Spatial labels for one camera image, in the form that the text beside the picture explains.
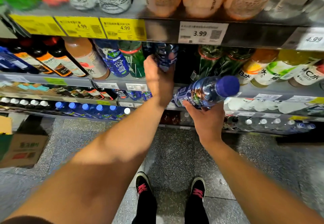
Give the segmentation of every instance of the tiled floor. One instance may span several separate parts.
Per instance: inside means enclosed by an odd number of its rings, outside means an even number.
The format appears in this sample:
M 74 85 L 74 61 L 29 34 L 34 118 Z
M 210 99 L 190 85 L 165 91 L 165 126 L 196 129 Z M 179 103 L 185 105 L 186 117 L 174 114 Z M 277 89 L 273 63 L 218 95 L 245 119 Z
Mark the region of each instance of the tiled floor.
M 8 216 L 60 164 L 91 141 L 109 122 L 56 119 L 44 126 L 51 138 L 33 169 L 0 170 L 0 220 Z M 278 147 L 271 136 L 223 138 L 258 168 L 296 193 L 324 216 L 324 148 Z M 157 198 L 157 223 L 184 223 L 184 209 L 191 180 L 206 182 L 205 209 L 210 223 L 249 223 L 213 159 L 201 146 L 195 131 L 159 128 L 140 170 L 150 178 Z M 130 184 L 114 224 L 131 223 L 136 215 L 137 194 Z

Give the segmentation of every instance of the hand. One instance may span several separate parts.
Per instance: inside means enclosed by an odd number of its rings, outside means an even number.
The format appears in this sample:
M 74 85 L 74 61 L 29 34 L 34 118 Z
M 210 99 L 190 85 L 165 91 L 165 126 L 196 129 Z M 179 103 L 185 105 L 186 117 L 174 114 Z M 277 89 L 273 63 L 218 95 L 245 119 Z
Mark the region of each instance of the hand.
M 153 97 L 159 100 L 162 107 L 166 107 L 170 103 L 173 95 L 173 75 L 174 65 L 171 65 L 167 72 L 162 71 L 150 55 L 144 61 L 144 70 L 146 83 L 151 90 Z
M 210 110 L 202 107 L 197 110 L 190 102 L 182 102 L 193 121 L 199 135 L 200 143 L 208 151 L 208 148 L 215 142 L 222 142 L 221 133 L 224 124 L 224 102 L 219 102 Z

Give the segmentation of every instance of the green price tag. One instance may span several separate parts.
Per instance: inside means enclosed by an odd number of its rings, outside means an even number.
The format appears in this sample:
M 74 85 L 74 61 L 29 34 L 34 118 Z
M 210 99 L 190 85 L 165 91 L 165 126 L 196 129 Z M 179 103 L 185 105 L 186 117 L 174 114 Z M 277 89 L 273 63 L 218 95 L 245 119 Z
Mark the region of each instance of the green price tag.
M 96 103 L 98 105 L 110 105 L 109 101 L 103 101 L 103 100 L 96 100 Z
M 49 78 L 49 77 L 44 77 L 45 81 L 47 81 L 49 84 L 53 85 L 67 85 L 65 80 L 63 78 Z

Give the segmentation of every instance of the person's right hand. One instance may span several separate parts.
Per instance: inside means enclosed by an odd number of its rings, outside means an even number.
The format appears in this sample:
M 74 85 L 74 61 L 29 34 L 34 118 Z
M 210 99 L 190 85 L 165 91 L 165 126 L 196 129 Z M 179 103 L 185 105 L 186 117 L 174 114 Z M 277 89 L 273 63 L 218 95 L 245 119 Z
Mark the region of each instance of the person's right hand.
M 219 102 L 210 110 L 202 107 L 197 110 L 190 102 L 182 102 L 193 121 L 199 135 L 200 143 L 208 150 L 213 143 L 222 142 L 221 133 L 224 124 L 224 102 Z

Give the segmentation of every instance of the foot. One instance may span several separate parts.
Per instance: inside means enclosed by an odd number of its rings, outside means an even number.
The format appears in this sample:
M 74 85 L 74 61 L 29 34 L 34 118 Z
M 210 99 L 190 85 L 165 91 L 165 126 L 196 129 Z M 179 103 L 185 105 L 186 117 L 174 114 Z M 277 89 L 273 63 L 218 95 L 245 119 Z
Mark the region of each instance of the foot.
M 137 173 L 135 186 L 138 195 L 145 191 L 149 191 L 152 194 L 152 190 L 148 182 L 148 176 L 142 171 Z
M 205 199 L 205 181 L 203 178 L 196 177 L 193 179 L 190 195 L 196 195 L 204 201 L 204 199 Z

